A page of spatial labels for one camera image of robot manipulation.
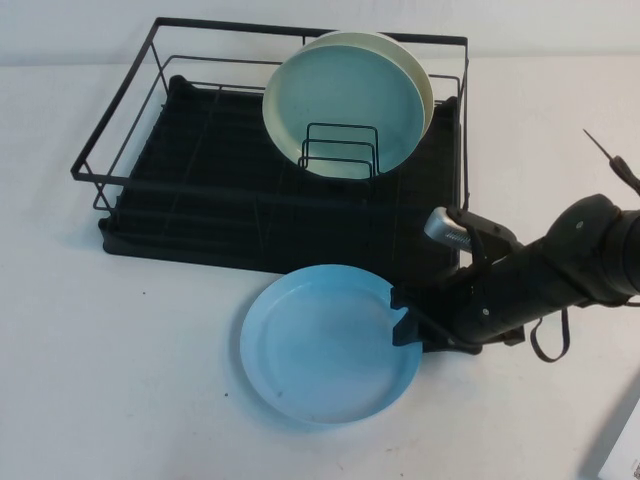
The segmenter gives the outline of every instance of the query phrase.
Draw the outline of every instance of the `white table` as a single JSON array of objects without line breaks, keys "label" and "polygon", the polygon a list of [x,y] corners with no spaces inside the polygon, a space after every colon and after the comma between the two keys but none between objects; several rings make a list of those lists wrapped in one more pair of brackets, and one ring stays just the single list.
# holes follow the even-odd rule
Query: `white table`
[{"label": "white table", "polygon": [[[276,276],[107,255],[71,179],[125,70],[0,69],[1,479],[593,478],[640,396],[632,309],[573,309],[552,366],[528,344],[425,356],[354,425],[260,403],[231,345]],[[530,242],[593,193],[639,208],[581,131],[640,171],[639,77],[639,57],[473,59],[473,211]],[[557,319],[541,341],[559,349]]]}]

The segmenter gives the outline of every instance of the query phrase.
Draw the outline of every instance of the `wire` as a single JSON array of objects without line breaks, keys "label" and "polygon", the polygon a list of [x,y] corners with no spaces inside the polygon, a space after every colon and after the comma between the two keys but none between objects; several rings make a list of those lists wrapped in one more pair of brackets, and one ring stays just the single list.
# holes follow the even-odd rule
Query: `wire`
[{"label": "wire", "polygon": [[562,310],[562,352],[555,358],[549,357],[546,353],[542,351],[540,348],[540,344],[538,343],[538,327],[542,325],[542,321],[544,318],[541,318],[540,321],[536,324],[535,327],[531,330],[529,335],[529,340],[531,341],[531,346],[533,347],[534,353],[538,356],[540,360],[546,363],[554,363],[564,357],[569,351],[569,347],[571,346],[571,333],[569,331],[569,312],[566,308]]},{"label": "wire", "polygon": [[609,159],[609,166],[615,172],[615,174],[627,185],[629,185],[633,190],[640,195],[640,179],[636,177],[627,162],[624,161],[622,157],[616,155],[612,157],[609,152],[607,152],[602,145],[598,143],[598,141],[591,136],[589,132],[587,132],[584,128],[582,129],[584,133],[591,139],[593,143],[605,154],[605,156]]}]

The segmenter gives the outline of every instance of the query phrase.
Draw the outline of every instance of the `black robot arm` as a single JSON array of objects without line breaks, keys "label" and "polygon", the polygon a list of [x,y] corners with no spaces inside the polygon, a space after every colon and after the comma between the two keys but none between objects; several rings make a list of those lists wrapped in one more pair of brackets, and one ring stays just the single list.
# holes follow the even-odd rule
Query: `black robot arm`
[{"label": "black robot arm", "polygon": [[[640,210],[621,211],[603,195],[576,202],[527,246],[502,225],[456,208],[434,211],[425,231],[468,246],[473,263],[426,288],[392,289],[392,307],[408,309],[394,345],[477,354],[484,344],[523,342],[524,324],[562,311],[566,353],[568,307],[619,307],[640,294]],[[553,360],[538,347],[535,329],[532,343]]]}]

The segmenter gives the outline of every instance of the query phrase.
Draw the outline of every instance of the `black dish rack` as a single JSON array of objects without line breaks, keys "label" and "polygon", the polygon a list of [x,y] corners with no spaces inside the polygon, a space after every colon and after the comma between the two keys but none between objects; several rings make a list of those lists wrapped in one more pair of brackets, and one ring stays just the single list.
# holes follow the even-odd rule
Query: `black dish rack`
[{"label": "black dish rack", "polygon": [[[422,228],[437,206],[460,206],[461,197],[463,208],[468,206],[466,38],[387,34],[406,44],[461,47],[464,73],[430,75],[453,82],[455,94],[436,101],[427,134],[400,167],[383,174],[371,168],[364,180],[337,180],[307,172],[313,160],[308,154],[295,165],[273,145],[262,120],[264,87],[197,81],[169,75],[168,68],[186,65],[180,62],[275,68],[280,61],[182,54],[164,59],[155,39],[168,27],[297,38],[298,48],[329,31],[158,18],[71,169],[76,180],[95,184],[94,208],[108,213],[99,221],[107,252],[279,273],[339,263],[416,286],[457,267],[457,252],[428,240]],[[106,173],[97,173],[89,158],[104,150],[96,152],[99,141],[112,143],[105,130],[118,109],[130,106],[123,99],[148,67],[155,69],[151,90],[115,160]],[[158,92],[159,112],[149,113],[145,132],[142,119]],[[136,130],[145,139],[130,153]],[[117,167],[127,160],[130,169],[119,174]]]}]

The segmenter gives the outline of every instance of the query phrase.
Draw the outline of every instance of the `plate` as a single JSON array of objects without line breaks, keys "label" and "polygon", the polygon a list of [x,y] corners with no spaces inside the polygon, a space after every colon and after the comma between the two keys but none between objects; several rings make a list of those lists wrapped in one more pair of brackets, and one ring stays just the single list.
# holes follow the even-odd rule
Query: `plate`
[{"label": "plate", "polygon": [[391,405],[409,386],[422,346],[394,347],[406,309],[391,284],[354,267],[320,265],[285,275],[251,306],[240,355],[258,394],[304,422],[343,424]]},{"label": "plate", "polygon": [[[378,132],[380,173],[406,160],[433,116],[433,93],[419,62],[400,44],[378,34],[337,32],[320,37],[283,63],[263,99],[269,136],[292,162],[307,138],[375,145]],[[371,176],[371,146],[309,144],[307,170],[322,176]],[[355,162],[331,159],[343,158]]]}]

